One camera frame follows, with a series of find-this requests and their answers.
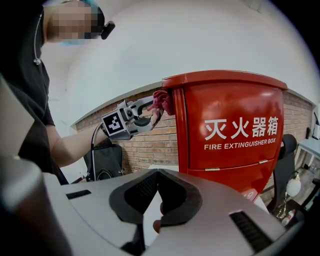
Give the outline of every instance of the fire extinguisher box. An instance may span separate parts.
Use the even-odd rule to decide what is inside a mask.
[[[162,87],[172,90],[179,171],[254,201],[278,159],[287,85],[250,72],[208,70],[164,78]]]

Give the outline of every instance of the white table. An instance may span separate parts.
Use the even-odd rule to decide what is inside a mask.
[[[312,155],[309,161],[310,163],[312,163],[314,157],[320,160],[320,140],[310,137],[298,142],[298,149],[294,157],[294,165],[296,165],[298,162],[301,150],[306,151]]]

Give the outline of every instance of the person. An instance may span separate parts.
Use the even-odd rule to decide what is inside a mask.
[[[60,168],[76,162],[91,149],[95,127],[75,135],[59,136],[48,105],[49,76],[41,60],[42,46],[95,39],[102,34],[105,17],[102,10],[88,0],[70,0],[46,7],[42,6],[43,1],[31,0],[17,3],[16,9],[12,1],[8,2],[8,6],[2,6],[10,19],[2,21],[2,35],[7,37],[1,40],[0,71],[34,118],[19,156],[33,161],[43,172],[55,174],[62,185],[68,184]],[[152,112],[152,124],[158,115],[157,110]],[[95,142],[106,138],[99,130]]]

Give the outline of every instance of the black vent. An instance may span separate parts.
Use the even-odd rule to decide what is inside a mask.
[[[71,200],[71,199],[75,199],[75,198],[80,198],[80,197],[83,197],[83,196],[86,196],[86,195],[90,195],[91,192],[89,190],[81,190],[81,191],[78,191],[78,192],[73,192],[73,193],[69,193],[69,194],[66,194],[66,197]]]
[[[255,253],[258,253],[271,245],[272,241],[269,237],[267,237],[243,211],[232,213],[229,216],[251,245]]]

